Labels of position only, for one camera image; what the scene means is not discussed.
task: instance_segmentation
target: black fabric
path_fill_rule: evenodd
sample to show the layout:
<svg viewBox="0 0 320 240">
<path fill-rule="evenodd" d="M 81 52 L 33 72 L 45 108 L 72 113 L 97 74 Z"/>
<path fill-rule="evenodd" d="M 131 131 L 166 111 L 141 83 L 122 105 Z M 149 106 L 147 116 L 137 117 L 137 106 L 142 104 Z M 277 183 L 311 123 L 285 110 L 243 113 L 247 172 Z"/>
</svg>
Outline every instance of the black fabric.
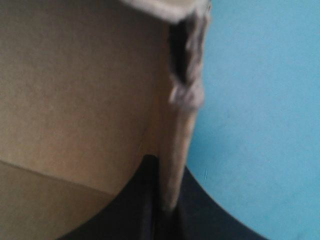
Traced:
<svg viewBox="0 0 320 240">
<path fill-rule="evenodd" d="M 132 179 L 106 208 L 60 240 L 150 240 L 157 164 L 154 156 L 146 155 Z"/>
<path fill-rule="evenodd" d="M 263 240 L 216 204 L 186 168 L 176 210 L 159 207 L 158 160 L 146 155 L 121 193 L 60 240 Z"/>
</svg>

